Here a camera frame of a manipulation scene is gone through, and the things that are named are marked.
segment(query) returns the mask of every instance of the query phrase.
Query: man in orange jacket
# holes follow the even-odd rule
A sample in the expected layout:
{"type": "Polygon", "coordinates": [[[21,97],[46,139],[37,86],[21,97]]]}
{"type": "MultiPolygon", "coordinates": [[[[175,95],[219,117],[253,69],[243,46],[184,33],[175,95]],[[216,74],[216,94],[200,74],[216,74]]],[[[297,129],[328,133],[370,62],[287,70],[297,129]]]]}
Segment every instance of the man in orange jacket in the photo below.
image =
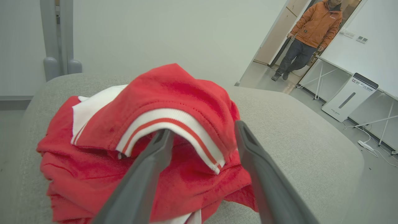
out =
{"type": "Polygon", "coordinates": [[[287,38],[292,38],[297,34],[272,80],[276,81],[280,76],[287,80],[289,73],[303,68],[317,49],[323,51],[329,45],[343,18],[342,1],[323,0],[303,14],[287,35],[287,38]]]}

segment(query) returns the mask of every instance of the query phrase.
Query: dark pants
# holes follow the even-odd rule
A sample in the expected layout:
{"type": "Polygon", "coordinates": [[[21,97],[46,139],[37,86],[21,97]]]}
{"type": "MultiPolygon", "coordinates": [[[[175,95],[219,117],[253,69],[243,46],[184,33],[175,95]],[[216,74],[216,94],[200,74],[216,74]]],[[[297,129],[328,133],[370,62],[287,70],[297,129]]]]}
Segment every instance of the dark pants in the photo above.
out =
{"type": "Polygon", "coordinates": [[[286,56],[283,58],[276,72],[282,75],[284,72],[292,72],[304,68],[315,51],[316,48],[310,47],[295,39],[289,50],[287,50],[286,56]]]}

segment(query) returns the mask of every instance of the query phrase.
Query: red and white jacket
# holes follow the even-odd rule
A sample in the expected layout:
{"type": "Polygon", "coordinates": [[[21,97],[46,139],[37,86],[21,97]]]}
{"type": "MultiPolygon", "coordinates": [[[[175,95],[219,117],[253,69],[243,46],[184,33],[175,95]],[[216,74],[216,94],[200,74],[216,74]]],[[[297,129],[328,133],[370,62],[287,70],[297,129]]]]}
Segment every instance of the red and white jacket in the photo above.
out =
{"type": "Polygon", "coordinates": [[[72,96],[51,120],[37,151],[51,180],[53,221],[90,223],[154,133],[176,133],[170,165],[160,174],[151,223],[203,223],[222,200],[257,211],[240,164],[238,108],[211,81],[177,64],[140,75],[92,97],[72,96]]]}

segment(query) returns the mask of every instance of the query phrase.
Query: shoe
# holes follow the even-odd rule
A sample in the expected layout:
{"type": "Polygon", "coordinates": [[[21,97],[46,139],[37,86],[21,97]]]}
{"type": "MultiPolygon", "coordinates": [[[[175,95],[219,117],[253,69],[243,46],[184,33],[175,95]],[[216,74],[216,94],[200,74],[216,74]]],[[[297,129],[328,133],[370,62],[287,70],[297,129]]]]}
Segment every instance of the shoe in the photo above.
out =
{"type": "Polygon", "coordinates": [[[283,80],[287,80],[287,77],[289,77],[289,73],[285,72],[282,76],[283,80]]]}
{"type": "Polygon", "coordinates": [[[278,80],[278,79],[279,79],[279,77],[281,77],[281,74],[279,74],[279,73],[275,73],[275,75],[274,75],[274,76],[272,76],[272,77],[271,77],[271,79],[272,79],[272,80],[274,80],[274,81],[276,81],[276,80],[278,80]]]}

